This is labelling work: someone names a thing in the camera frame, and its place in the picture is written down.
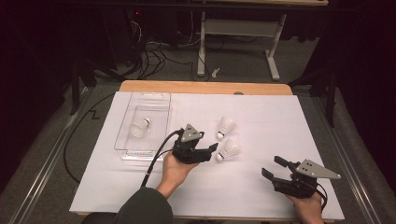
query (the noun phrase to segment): gray floor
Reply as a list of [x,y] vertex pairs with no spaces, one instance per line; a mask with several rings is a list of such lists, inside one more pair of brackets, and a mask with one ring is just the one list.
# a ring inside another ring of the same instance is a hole
[[[276,64],[281,76],[280,83],[287,83],[301,75],[316,43],[316,41],[299,43],[296,39],[279,43]],[[209,44],[212,49],[207,50],[206,66],[210,72],[215,68],[220,70],[216,78],[208,81],[273,83],[262,54],[263,45],[268,44],[268,40],[262,39],[249,44],[226,43],[222,50],[214,50],[221,46],[216,40]],[[163,70],[148,79],[188,81],[205,79],[205,77],[194,77],[197,62],[196,48],[170,49],[163,46],[163,52],[167,58],[174,61],[193,63],[192,71],[189,65],[166,61]],[[64,169],[62,151],[58,154],[54,153],[56,151],[54,146],[65,145],[66,142],[57,142],[60,136],[67,135],[66,139],[70,137],[66,148],[67,164],[74,176],[80,179],[106,119],[112,97],[106,98],[93,108],[96,111],[94,117],[99,119],[93,119],[92,113],[88,113],[83,119],[82,115],[92,105],[120,87],[119,82],[102,78],[103,75],[98,74],[100,76],[98,86],[83,93],[86,102],[76,118],[69,116],[70,90],[64,94],[66,103],[47,122],[0,197],[0,223],[80,223],[83,219],[82,216],[68,212],[78,184]],[[346,220],[339,223],[396,223],[392,210],[396,207],[394,194],[357,134],[342,96],[337,92],[334,111],[335,128],[330,128],[323,118],[322,99],[311,98],[307,93],[308,88],[295,88],[293,92],[299,96],[325,166],[345,177],[332,182],[346,217]],[[79,120],[81,123],[75,132],[71,136],[70,133],[65,134],[65,127],[66,130],[67,127],[72,130]],[[34,188],[37,192],[28,195],[31,187],[37,186],[36,178],[43,176],[40,175],[43,165],[50,163],[47,161],[49,155],[54,159],[53,169],[48,169],[49,178],[43,178],[41,185]],[[190,221],[176,219],[175,223]],[[226,221],[224,223],[260,222]]]

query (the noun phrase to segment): human hand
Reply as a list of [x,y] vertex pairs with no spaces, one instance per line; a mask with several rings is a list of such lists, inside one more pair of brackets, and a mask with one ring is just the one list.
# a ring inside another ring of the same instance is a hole
[[311,198],[298,199],[296,197],[285,194],[296,208],[297,214],[304,224],[323,224],[321,216],[321,197],[318,193],[314,193]]
[[173,191],[181,185],[189,174],[190,170],[199,163],[186,164],[179,161],[171,152],[163,159],[163,179],[157,190],[165,197],[169,198]]

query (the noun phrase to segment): wrist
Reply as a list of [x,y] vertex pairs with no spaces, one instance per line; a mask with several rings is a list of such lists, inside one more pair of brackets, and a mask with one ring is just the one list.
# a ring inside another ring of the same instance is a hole
[[172,183],[170,181],[161,181],[160,185],[158,185],[157,190],[168,199],[172,193],[177,189],[178,185],[176,183]]

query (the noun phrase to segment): wooden table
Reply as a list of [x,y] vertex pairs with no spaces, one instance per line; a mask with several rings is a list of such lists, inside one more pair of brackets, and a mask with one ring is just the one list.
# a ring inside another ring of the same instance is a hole
[[155,91],[172,93],[206,93],[245,95],[292,95],[286,84],[232,83],[232,82],[186,82],[186,81],[139,81],[122,82],[120,91]]

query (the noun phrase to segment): floor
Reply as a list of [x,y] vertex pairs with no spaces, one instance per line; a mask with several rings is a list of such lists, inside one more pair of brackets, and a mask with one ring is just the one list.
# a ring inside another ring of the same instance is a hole
[[[148,45],[148,49],[150,49],[148,56],[156,54],[161,57],[152,58],[150,64],[160,64],[162,69],[156,68],[155,65],[148,65],[148,71],[156,71],[156,69],[159,71],[148,76],[147,79],[274,83],[262,55],[268,40],[260,39],[251,43],[245,37],[237,37],[237,40],[236,43],[235,41],[225,41],[224,45],[216,38],[212,41],[208,40],[206,67],[209,73],[219,68],[217,77],[210,77],[210,74],[205,77],[195,75],[195,66],[198,60],[196,47],[173,49],[162,45],[159,49],[157,44],[152,43]],[[279,83],[288,83],[302,74],[316,44],[317,41],[300,43],[296,38],[279,43],[275,56],[281,76]],[[127,68],[120,65],[118,72],[122,73],[124,70]],[[137,71],[127,77],[136,78],[139,74],[141,72]],[[65,104],[52,115],[42,129],[21,166],[0,196],[0,223],[81,222],[82,216],[68,212],[78,184],[66,172],[63,159],[66,158],[70,172],[80,178],[91,155],[95,140],[101,131],[106,112],[111,105],[112,98],[109,95],[120,87],[118,81],[108,78],[99,71],[97,79],[96,88],[84,89],[82,92],[82,108],[75,116],[69,115],[71,110],[70,89],[64,93]],[[376,189],[376,186],[370,184],[373,180],[367,181],[364,177],[366,174],[358,165],[361,162],[356,161],[359,157],[353,154],[355,147],[358,148],[357,151],[364,151],[364,146],[360,144],[359,136],[354,133],[353,122],[347,116],[342,96],[338,95],[336,98],[337,104],[334,112],[336,127],[332,129],[323,119],[322,99],[311,98],[307,90],[309,90],[309,86],[298,87],[293,89],[293,93],[299,96],[320,155],[330,169],[346,177],[342,181],[333,183],[346,216],[346,220],[339,223],[380,223],[380,219],[391,220],[387,209],[375,209],[373,212],[370,207],[372,203],[373,207],[381,208],[380,204],[384,204],[386,198],[389,197],[389,190],[383,187],[383,179],[378,173],[375,173],[375,182],[381,186],[381,189]],[[345,139],[346,135],[353,139],[353,144],[350,144],[350,140]],[[344,144],[343,146],[337,145],[340,141]],[[348,166],[345,164],[348,162],[344,162],[340,156],[343,154],[344,147],[348,149],[347,154],[349,155],[347,156],[355,164],[353,167],[356,167],[356,170],[353,172],[350,171],[350,167],[347,169]],[[60,148],[67,148],[65,150],[67,154],[64,155],[64,151]],[[367,156],[364,156],[362,160],[364,160],[364,164],[373,165]],[[359,182],[357,180],[363,182],[364,186],[370,187],[371,200],[368,202],[359,201],[360,193],[365,191],[364,188],[356,187],[359,186],[356,185],[356,182]],[[385,202],[385,204],[390,207],[394,205],[394,201]],[[184,224],[190,223],[190,221],[176,219],[175,223]],[[260,221],[225,221],[223,223],[259,224]]]

